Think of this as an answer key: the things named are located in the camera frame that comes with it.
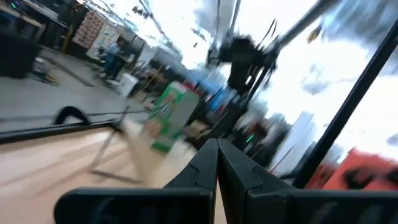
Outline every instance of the white box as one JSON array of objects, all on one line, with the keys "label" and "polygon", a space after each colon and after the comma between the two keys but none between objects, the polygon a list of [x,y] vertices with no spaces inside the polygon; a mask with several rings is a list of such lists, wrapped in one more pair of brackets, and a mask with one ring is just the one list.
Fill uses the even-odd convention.
[{"label": "white box", "polygon": [[138,79],[136,77],[128,73],[123,73],[122,79],[120,80],[120,84],[118,86],[118,92],[120,93],[120,95],[128,97],[137,82]]}]

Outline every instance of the green box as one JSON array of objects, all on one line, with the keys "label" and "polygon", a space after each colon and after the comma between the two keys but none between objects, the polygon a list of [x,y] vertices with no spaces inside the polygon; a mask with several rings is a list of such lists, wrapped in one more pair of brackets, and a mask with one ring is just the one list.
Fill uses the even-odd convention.
[{"label": "green box", "polygon": [[179,82],[172,82],[155,103],[142,134],[154,149],[169,152],[182,135],[199,96]]}]

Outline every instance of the black desk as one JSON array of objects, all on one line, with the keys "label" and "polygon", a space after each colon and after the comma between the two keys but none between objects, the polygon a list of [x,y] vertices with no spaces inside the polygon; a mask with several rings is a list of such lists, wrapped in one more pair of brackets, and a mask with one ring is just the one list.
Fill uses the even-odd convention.
[{"label": "black desk", "polygon": [[63,32],[66,32],[68,26],[61,23],[55,16],[51,16],[48,11],[51,11],[45,6],[39,6],[36,3],[30,1],[24,1],[27,6],[25,13],[30,17],[33,17],[41,24],[45,24],[44,35],[39,40],[39,44],[52,49],[58,49],[60,47],[60,39]]}]

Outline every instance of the red object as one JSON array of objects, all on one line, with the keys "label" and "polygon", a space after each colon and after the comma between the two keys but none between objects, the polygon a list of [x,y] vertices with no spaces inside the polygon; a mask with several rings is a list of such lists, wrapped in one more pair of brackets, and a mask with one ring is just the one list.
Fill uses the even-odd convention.
[{"label": "red object", "polygon": [[305,186],[306,189],[322,189],[330,177],[335,173],[336,168],[328,164],[321,164],[312,175],[310,182]]},{"label": "red object", "polygon": [[[350,150],[347,158],[339,166],[336,172],[330,177],[323,189],[328,190],[348,190],[346,174],[351,170],[365,167],[365,170],[371,170],[374,178],[366,184],[362,190],[398,190],[398,185],[388,181],[386,175],[394,168],[398,167],[397,161],[383,158],[377,154],[366,154],[356,149]],[[358,181],[361,181],[361,174],[358,175]]]}]

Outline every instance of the workshop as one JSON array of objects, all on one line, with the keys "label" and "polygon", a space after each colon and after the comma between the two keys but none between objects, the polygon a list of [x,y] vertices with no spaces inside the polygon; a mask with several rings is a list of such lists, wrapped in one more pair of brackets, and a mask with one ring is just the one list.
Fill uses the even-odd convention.
[{"label": "workshop", "polygon": [[0,0],[0,223],[398,223],[397,12]]}]

